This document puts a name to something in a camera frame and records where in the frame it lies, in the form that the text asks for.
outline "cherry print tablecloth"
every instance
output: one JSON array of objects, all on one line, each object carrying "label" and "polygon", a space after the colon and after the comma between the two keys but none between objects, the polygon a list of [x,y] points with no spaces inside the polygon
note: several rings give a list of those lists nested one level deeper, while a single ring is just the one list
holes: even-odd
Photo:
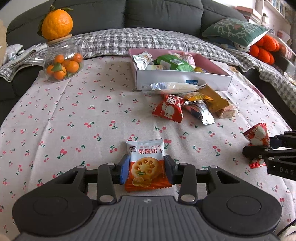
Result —
[{"label": "cherry print tablecloth", "polygon": [[[126,151],[126,139],[163,138],[165,152],[176,162],[202,169],[217,165],[272,194],[281,203],[282,229],[295,219],[295,182],[266,173],[266,167],[250,169],[242,156],[248,144],[242,133],[266,122],[270,135],[289,130],[286,123],[240,73],[220,64],[233,80],[227,92],[239,107],[231,119],[203,125],[184,111],[181,124],[152,115],[160,96],[135,91],[130,58],[100,57],[85,61],[82,72],[70,80],[47,82],[43,72],[15,105],[0,129],[0,232],[18,234],[11,209],[16,199],[77,165],[96,169],[118,162]],[[118,196],[127,194],[115,185]],[[134,195],[177,195],[177,188]],[[198,185],[199,197],[205,188]],[[89,196],[96,197],[91,185]]]}]

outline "orange stuffed toy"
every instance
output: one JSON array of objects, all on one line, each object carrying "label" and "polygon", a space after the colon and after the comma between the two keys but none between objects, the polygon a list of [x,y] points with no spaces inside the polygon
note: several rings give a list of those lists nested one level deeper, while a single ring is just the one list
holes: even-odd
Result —
[{"label": "orange stuffed toy", "polygon": [[270,52],[277,52],[279,50],[280,45],[278,41],[269,35],[265,35],[262,39],[250,47],[249,54],[264,63],[273,65],[274,57]]}]

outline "checkered blanket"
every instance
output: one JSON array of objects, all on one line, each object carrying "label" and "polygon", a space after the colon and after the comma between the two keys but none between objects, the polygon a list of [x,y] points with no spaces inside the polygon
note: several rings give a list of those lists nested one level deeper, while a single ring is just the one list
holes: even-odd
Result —
[{"label": "checkered blanket", "polygon": [[[156,48],[200,53],[208,59],[239,66],[244,71],[256,67],[260,72],[260,78],[270,82],[285,103],[296,114],[295,86],[276,71],[276,69],[244,52],[232,49],[227,49],[226,51],[195,36],[152,28],[109,29],[80,34],[76,37],[82,37],[88,41],[89,50],[87,52],[87,58],[103,55],[127,56],[130,48]],[[86,51],[86,46],[81,39],[74,39],[73,41],[75,44],[79,45],[83,51]],[[45,53],[46,49],[25,59],[21,65],[14,68],[11,68],[9,64],[2,66],[0,68],[0,77],[11,82],[18,70],[26,66],[34,65],[34,58],[44,57]]]},{"label": "checkered blanket", "polygon": [[[161,31],[152,28],[120,28],[74,36],[74,43],[86,51],[84,42],[81,39],[75,40],[75,37],[82,37],[88,41],[87,58],[103,55],[127,56],[130,48],[156,48],[196,52],[208,59],[241,66],[239,61],[227,51],[197,37],[172,31]],[[0,68],[0,77],[11,82],[19,68],[34,65],[33,59],[43,57],[45,53],[46,49],[27,58],[22,62],[22,65],[15,68],[11,68],[9,64],[4,65]]]},{"label": "checkered blanket", "polygon": [[244,71],[255,67],[260,73],[260,79],[270,83],[291,111],[296,115],[295,85],[289,82],[288,79],[281,75],[274,67],[254,58],[248,53],[229,48],[226,50],[239,60],[243,65],[242,69]]}]

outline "pink box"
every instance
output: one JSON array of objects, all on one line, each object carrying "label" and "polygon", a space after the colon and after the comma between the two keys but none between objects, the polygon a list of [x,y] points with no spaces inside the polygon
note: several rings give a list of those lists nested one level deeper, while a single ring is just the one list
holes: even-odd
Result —
[{"label": "pink box", "polygon": [[176,71],[176,70],[139,70],[133,61],[133,55],[138,55],[144,51],[149,52],[153,60],[158,56],[171,53],[181,54],[183,51],[178,50],[164,50],[164,49],[138,49],[133,48],[129,50],[132,58],[131,70],[135,79],[135,85],[137,90],[142,90],[143,87],[152,83],[158,82],[174,82],[174,83],[186,83],[187,80],[197,80],[198,85],[208,84],[213,90],[216,91],[227,91],[232,76],[227,74],[219,66],[215,65],[209,59],[203,57],[197,53],[190,53],[195,61],[197,67],[209,71],[208,73],[199,72],[187,72],[187,71]]}]

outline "green pillow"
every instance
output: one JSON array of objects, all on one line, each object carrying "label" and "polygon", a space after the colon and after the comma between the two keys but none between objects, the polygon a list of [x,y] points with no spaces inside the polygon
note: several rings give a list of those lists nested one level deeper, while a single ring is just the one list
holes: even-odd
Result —
[{"label": "green pillow", "polygon": [[220,36],[249,48],[263,38],[267,32],[268,30],[264,27],[235,18],[225,18],[208,27],[202,36]]}]

